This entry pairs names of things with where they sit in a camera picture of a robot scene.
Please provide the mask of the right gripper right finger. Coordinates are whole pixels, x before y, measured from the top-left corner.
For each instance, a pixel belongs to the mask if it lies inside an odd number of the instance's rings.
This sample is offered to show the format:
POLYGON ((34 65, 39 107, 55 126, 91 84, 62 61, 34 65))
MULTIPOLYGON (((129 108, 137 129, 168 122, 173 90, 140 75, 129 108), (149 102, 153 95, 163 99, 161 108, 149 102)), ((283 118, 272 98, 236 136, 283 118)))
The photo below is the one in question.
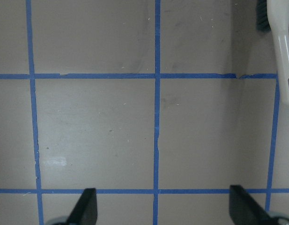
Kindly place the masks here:
POLYGON ((229 188, 229 216, 235 225, 289 225, 289 217, 266 212, 241 186, 229 188))

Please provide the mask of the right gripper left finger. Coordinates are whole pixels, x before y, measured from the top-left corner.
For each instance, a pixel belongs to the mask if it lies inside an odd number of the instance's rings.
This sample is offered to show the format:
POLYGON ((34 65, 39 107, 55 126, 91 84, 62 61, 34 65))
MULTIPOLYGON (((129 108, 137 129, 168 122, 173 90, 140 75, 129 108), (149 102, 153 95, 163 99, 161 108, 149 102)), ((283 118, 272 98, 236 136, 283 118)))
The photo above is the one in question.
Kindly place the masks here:
POLYGON ((98 219, 97 196, 95 188, 84 189, 68 217, 58 217, 47 222, 48 225, 95 225, 98 219))

